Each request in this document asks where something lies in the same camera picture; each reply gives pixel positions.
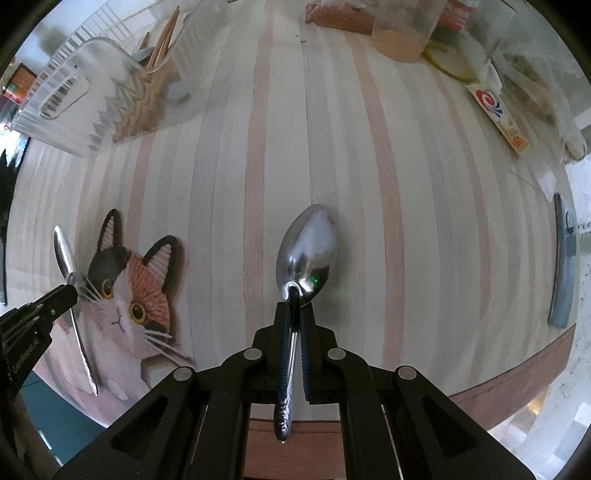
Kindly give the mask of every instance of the plastic bag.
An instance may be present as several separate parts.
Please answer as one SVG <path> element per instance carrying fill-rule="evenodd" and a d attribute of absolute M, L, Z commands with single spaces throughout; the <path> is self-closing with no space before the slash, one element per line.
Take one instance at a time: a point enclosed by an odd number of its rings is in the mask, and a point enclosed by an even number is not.
<path fill-rule="evenodd" d="M 358 0 L 315 0 L 306 5 L 306 23 L 371 35 L 375 7 Z"/>
<path fill-rule="evenodd" d="M 589 89 L 581 68 L 544 18 L 525 2 L 514 2 L 517 15 L 510 34 L 495 50 L 493 63 L 518 105 L 554 127 L 557 141 L 580 160 L 587 144 L 577 127 L 563 86 Z"/>

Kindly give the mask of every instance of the cat face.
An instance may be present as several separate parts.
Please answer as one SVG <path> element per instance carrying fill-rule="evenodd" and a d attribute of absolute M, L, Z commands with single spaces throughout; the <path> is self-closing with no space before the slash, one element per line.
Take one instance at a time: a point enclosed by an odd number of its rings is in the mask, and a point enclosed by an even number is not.
<path fill-rule="evenodd" d="M 165 295 L 177 240 L 165 236 L 142 257 L 121 245 L 121 218 L 107 214 L 86 278 L 91 318 L 121 348 L 144 359 L 163 353 L 170 338 Z"/>

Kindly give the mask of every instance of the spoon handle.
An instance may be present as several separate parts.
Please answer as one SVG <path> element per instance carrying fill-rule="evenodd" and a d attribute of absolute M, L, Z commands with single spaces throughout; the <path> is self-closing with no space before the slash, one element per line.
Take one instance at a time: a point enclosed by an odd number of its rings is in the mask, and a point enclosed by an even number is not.
<path fill-rule="evenodd" d="M 82 344 L 82 338 L 80 337 L 80 331 L 78 330 L 78 322 L 76 321 L 76 316 L 74 315 L 73 309 L 70 309 L 70 316 L 72 317 L 72 326 L 74 328 L 74 333 L 76 334 L 76 342 L 78 343 L 78 349 L 80 350 L 80 356 L 82 357 L 82 364 L 84 365 L 84 370 L 86 371 L 86 376 L 88 377 L 88 382 L 90 383 L 90 389 L 94 395 L 98 395 L 99 391 L 96 388 L 95 379 L 93 378 L 90 367 L 88 366 L 88 358 L 86 357 L 86 351 L 84 350 L 84 345 Z"/>
<path fill-rule="evenodd" d="M 300 295 L 295 287 L 290 287 L 287 303 L 290 308 L 288 323 L 288 346 L 282 353 L 281 378 L 279 381 L 279 403 L 273 410 L 275 437 L 285 443 L 291 432 L 293 419 L 293 384 L 296 365 L 296 347 L 300 334 Z"/>

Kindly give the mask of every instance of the sticker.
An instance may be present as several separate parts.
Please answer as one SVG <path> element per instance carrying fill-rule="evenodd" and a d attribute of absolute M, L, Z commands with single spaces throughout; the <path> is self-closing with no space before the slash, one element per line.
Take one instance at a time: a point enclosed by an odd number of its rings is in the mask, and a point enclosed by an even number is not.
<path fill-rule="evenodd" d="M 449 0 L 437 25 L 447 27 L 455 32 L 461 31 L 466 26 L 474 10 L 474 5 L 470 3 L 474 2 Z"/>
<path fill-rule="evenodd" d="M 475 83 L 466 85 L 482 109 L 491 117 L 503 137 L 509 142 L 518 154 L 529 147 L 530 143 L 525 139 L 519 127 L 513 120 L 506 105 L 498 98 L 488 83 Z"/>

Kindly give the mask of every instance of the calico cat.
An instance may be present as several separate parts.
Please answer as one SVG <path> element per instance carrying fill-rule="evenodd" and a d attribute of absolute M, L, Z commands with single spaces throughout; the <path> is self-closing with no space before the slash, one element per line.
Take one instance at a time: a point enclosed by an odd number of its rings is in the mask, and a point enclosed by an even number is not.
<path fill-rule="evenodd" d="M 111 210 L 100 229 L 96 254 L 82 293 L 80 322 L 91 368 L 100 387 L 122 401 L 137 401 L 148 390 L 141 362 L 165 355 L 176 364 L 184 355 L 168 345 L 167 287 L 175 270 L 178 240 L 167 235 L 142 257 L 122 246 L 121 216 Z"/>

